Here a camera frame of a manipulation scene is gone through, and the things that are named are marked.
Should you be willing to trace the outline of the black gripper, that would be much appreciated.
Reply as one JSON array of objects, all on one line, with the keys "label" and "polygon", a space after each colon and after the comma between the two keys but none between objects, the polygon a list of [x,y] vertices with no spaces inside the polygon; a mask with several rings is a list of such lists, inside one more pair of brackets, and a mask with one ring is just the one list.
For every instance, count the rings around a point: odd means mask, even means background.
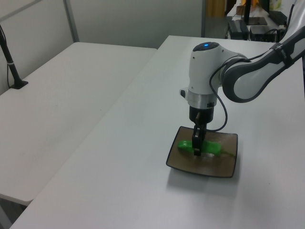
[{"label": "black gripper", "polygon": [[206,124],[213,120],[213,114],[213,108],[197,109],[191,106],[189,107],[189,119],[195,124],[201,125],[195,125],[193,128],[192,148],[195,156],[201,156],[202,144],[206,134]]}]

